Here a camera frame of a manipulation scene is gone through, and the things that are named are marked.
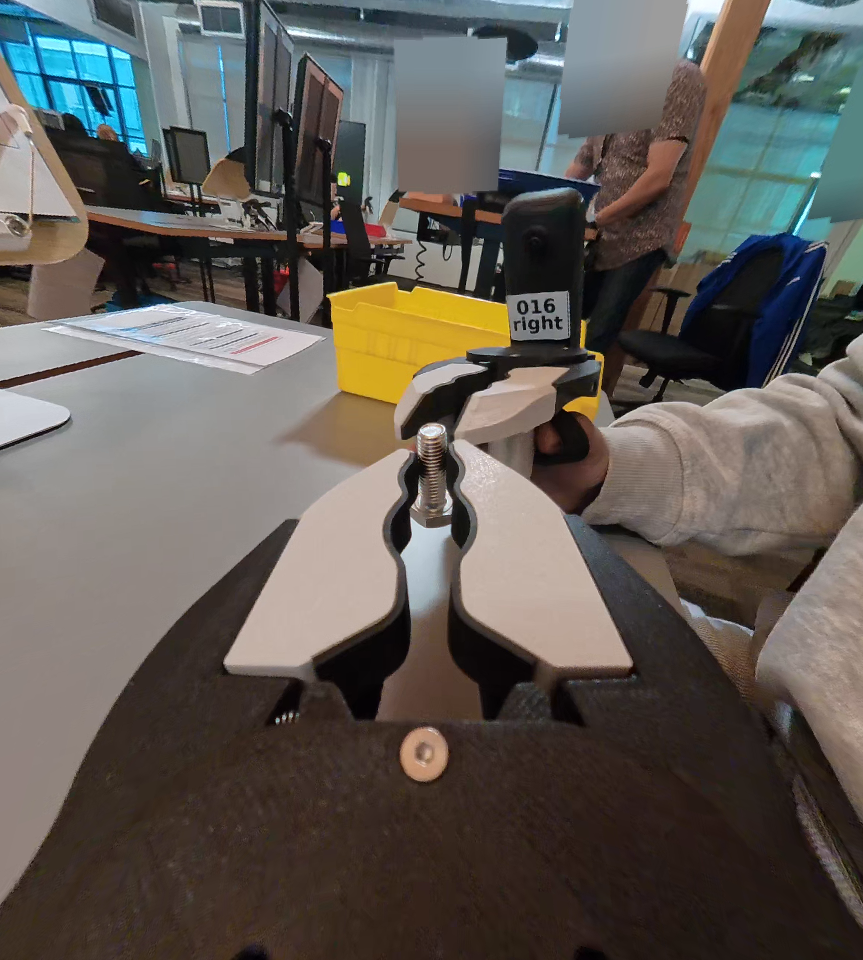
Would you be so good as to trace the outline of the grey desk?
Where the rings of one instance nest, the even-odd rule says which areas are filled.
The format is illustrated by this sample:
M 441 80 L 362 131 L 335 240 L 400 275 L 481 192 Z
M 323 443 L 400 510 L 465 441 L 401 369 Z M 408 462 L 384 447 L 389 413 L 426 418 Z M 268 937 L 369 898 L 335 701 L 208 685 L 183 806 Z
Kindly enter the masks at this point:
M 336 679 L 224 662 L 297 521 L 407 498 L 394 406 L 314 342 L 254 374 L 145 354 L 49 378 L 70 421 L 0 451 L 0 958 L 646 958 L 686 945 L 689 792 L 599 742 L 592 694 L 513 681 L 496 722 L 407 569 L 377 719 Z

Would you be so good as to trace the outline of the laminated instruction sheet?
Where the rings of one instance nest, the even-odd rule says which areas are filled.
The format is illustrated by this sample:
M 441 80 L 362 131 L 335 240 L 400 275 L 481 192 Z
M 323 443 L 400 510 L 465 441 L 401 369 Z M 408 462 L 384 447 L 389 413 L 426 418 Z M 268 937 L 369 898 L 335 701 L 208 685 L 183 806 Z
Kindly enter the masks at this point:
M 44 331 L 250 376 L 322 341 L 301 325 L 269 326 L 180 304 L 63 319 Z

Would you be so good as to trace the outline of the blue jacket with white stripes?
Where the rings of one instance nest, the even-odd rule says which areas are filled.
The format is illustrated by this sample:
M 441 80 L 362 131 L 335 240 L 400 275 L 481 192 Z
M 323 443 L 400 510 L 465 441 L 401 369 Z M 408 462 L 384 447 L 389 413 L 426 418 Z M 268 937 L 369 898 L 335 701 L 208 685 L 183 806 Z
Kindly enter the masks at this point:
M 782 376 L 805 332 L 828 246 L 793 233 L 754 235 L 698 283 L 678 338 L 715 358 L 721 390 L 764 388 Z

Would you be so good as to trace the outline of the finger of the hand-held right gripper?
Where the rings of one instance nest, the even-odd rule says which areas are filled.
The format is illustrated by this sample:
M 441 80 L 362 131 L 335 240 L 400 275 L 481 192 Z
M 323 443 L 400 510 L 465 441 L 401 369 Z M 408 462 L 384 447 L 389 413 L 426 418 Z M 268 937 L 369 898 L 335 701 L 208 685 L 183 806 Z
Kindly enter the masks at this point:
M 408 441 L 428 424 L 454 425 L 469 398 L 493 381 L 487 366 L 426 366 L 408 383 L 394 412 L 396 439 Z
M 510 373 L 466 401 L 453 437 L 474 446 L 529 434 L 558 412 L 558 373 Z

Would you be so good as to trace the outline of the person's right hand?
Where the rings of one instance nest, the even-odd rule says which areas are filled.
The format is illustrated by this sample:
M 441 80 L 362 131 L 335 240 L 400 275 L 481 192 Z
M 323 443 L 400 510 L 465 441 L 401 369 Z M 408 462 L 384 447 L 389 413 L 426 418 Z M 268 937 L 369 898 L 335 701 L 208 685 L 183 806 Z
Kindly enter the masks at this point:
M 589 444 L 581 461 L 540 464 L 532 468 L 531 480 L 566 515 L 580 515 L 597 497 L 606 481 L 610 454 L 603 431 L 579 414 L 574 417 Z

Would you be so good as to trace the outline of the yellow plastic bin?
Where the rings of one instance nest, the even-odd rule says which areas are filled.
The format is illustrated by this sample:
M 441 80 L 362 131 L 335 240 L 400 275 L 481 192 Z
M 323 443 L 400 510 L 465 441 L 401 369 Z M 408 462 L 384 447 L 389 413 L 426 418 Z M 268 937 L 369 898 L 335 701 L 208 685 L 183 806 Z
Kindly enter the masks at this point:
M 478 347 L 510 343 L 507 304 L 393 282 L 329 297 L 337 382 L 344 393 L 396 406 L 423 367 Z M 597 402 L 570 402 L 567 411 L 595 421 Z

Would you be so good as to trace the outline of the person's right forearm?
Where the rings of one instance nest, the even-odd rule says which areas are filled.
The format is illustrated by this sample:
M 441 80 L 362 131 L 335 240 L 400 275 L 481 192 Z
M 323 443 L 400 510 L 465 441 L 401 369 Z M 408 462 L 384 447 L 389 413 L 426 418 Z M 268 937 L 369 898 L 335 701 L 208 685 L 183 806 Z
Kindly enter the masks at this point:
M 730 556 L 829 546 L 863 508 L 863 334 L 815 377 L 655 404 L 603 438 L 585 522 Z

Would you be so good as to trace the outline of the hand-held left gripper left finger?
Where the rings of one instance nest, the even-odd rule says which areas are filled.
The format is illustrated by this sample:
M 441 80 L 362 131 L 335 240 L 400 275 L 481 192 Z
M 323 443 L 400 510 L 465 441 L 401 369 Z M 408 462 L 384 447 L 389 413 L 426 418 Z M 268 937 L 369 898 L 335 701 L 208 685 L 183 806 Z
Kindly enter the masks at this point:
M 399 449 L 328 490 L 300 516 L 225 655 L 232 675 L 310 680 L 329 655 L 396 610 L 404 574 L 390 518 L 405 504 Z

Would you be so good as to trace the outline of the black office chair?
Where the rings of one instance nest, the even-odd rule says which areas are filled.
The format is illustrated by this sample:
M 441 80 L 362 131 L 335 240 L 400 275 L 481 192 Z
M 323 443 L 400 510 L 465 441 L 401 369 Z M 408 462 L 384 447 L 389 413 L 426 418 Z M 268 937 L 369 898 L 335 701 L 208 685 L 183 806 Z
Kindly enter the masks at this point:
M 772 242 L 737 251 L 699 282 L 679 331 L 635 330 L 618 343 L 646 367 L 644 385 L 656 378 L 699 379 L 720 390 L 748 380 L 752 334 L 783 268 L 782 248 Z

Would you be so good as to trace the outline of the small black monitor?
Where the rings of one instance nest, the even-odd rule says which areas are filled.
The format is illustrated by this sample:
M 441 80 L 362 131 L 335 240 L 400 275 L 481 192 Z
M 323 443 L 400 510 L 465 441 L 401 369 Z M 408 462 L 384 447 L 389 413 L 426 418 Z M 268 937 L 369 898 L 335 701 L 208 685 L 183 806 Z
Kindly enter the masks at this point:
M 170 180 L 177 185 L 203 186 L 212 167 L 206 131 L 169 126 L 161 134 Z

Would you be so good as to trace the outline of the steel hex bolt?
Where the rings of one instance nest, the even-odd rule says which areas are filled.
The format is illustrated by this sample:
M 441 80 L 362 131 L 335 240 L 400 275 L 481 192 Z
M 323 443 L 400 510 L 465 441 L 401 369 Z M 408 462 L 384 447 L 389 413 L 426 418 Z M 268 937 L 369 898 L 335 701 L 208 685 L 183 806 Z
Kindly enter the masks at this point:
M 419 477 L 417 496 L 410 508 L 412 520 L 425 529 L 448 527 L 452 521 L 452 499 L 445 463 L 448 452 L 445 425 L 421 426 L 414 439 L 414 451 Z

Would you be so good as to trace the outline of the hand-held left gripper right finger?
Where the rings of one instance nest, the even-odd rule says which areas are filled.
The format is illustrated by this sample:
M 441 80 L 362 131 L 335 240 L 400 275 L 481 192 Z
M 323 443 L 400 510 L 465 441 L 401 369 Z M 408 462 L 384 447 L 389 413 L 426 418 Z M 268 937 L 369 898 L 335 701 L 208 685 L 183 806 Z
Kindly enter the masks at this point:
M 457 612 L 533 668 L 535 683 L 623 679 L 633 660 L 565 514 L 530 479 L 465 439 L 456 506 L 470 532 L 457 567 Z

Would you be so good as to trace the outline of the tall black monitor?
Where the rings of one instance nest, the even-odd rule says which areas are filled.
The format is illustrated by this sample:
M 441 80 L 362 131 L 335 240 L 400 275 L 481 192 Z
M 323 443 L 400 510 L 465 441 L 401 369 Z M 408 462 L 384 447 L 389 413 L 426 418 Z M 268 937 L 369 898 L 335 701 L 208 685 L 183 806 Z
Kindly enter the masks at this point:
M 279 197 L 285 154 L 276 114 L 292 111 L 294 41 L 266 1 L 243 3 L 244 166 L 255 194 Z
M 309 54 L 298 62 L 294 186 L 300 203 L 330 210 L 332 154 L 338 142 L 343 87 Z

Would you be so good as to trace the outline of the wooden background desk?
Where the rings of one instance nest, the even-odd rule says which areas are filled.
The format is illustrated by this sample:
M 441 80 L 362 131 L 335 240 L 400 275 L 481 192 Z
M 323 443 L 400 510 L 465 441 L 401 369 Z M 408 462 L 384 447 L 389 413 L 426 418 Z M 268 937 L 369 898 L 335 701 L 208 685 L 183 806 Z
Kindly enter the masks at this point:
M 308 322 L 319 309 L 323 324 L 331 326 L 330 293 L 353 286 L 385 282 L 373 267 L 402 259 L 405 240 L 363 234 L 348 246 L 345 234 L 330 223 L 329 246 L 322 233 L 248 229 L 218 217 L 199 217 L 162 211 L 87 206 L 89 237 L 86 247 L 103 258 L 103 273 L 115 293 L 105 309 L 120 310 L 161 304 L 148 289 L 152 267 L 167 257 L 198 263 L 205 302 L 215 304 L 213 262 L 241 261 L 245 309 L 251 313 L 283 316 Z

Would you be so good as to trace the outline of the blue bin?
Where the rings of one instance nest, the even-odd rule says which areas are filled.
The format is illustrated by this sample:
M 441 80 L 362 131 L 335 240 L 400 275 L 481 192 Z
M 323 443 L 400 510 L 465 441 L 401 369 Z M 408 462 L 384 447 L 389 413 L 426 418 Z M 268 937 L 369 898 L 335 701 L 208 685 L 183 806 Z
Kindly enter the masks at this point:
M 497 174 L 497 192 L 506 197 L 549 190 L 572 189 L 582 198 L 585 206 L 597 197 L 601 186 L 592 179 L 543 174 L 536 171 L 500 168 Z

